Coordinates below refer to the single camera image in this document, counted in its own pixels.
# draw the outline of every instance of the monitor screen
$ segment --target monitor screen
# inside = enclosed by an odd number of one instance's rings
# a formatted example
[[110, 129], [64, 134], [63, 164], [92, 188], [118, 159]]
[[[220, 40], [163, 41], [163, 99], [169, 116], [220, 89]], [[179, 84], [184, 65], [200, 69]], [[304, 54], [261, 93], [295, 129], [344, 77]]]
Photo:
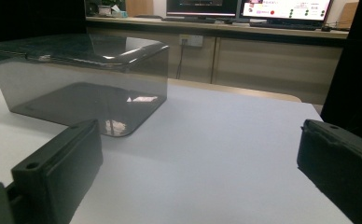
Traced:
[[301, 24], [325, 23], [331, 0], [239, 0], [240, 18]]
[[238, 0], [167, 0], [166, 16], [235, 18]]

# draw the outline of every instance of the black curtain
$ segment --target black curtain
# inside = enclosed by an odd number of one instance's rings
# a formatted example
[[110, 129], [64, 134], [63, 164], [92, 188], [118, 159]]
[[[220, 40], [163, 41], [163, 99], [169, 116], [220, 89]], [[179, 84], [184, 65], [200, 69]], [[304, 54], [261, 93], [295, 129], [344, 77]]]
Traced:
[[84, 0], [0, 0], [0, 41], [86, 33]]
[[327, 123], [362, 137], [362, 0], [358, 3], [321, 117]]

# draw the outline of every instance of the table surface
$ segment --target table surface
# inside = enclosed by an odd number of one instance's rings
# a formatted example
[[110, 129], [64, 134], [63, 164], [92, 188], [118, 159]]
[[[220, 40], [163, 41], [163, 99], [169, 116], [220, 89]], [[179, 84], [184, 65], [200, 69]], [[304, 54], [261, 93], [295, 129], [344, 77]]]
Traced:
[[[104, 163], [71, 223], [351, 223], [300, 171], [312, 105], [169, 83], [167, 101]], [[66, 127], [8, 111], [0, 91], [0, 181]]]

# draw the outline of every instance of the transparent plastic box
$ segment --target transparent plastic box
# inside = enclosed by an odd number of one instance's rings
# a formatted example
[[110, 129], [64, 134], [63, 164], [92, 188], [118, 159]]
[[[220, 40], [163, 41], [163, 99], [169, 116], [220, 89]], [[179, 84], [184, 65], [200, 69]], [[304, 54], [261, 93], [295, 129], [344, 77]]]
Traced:
[[64, 125], [98, 119], [102, 134], [124, 136], [166, 101], [168, 51], [112, 35], [0, 42], [0, 89], [11, 112]]

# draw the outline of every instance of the container lid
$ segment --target container lid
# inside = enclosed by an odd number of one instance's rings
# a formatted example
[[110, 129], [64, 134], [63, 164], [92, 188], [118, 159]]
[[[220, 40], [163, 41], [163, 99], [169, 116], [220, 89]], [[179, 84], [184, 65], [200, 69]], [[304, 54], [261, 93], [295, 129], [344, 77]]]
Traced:
[[42, 63], [81, 63], [113, 69], [168, 49], [155, 40], [113, 35], [47, 35], [0, 42], [0, 54]]

